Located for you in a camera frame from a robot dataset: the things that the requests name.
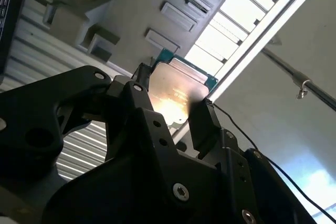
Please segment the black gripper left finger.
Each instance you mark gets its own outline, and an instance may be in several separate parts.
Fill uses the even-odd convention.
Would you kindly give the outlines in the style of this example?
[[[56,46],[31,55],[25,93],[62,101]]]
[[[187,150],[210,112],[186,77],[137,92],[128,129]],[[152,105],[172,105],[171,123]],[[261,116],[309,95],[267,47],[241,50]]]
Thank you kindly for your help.
[[[3,204],[47,204],[69,183],[56,172],[56,160],[64,137],[90,120],[108,128],[106,162],[134,155],[162,164],[180,155],[146,89],[119,84],[92,66],[1,94],[1,119]]]

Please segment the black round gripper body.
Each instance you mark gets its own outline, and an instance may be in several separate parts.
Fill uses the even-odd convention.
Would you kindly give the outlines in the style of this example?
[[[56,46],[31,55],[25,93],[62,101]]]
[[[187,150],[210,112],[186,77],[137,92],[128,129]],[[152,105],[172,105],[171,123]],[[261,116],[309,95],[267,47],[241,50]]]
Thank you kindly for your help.
[[[262,223],[251,185],[184,155],[160,164],[128,155],[62,186],[42,223]]]

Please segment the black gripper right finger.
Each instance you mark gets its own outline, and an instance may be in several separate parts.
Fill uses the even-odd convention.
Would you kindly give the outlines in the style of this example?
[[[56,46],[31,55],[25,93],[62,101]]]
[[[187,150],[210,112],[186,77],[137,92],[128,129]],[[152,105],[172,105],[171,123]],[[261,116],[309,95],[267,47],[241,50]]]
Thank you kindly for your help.
[[[314,219],[255,148],[242,151],[236,136],[221,126],[208,99],[192,102],[188,123],[198,159],[213,164],[233,223],[314,223]]]

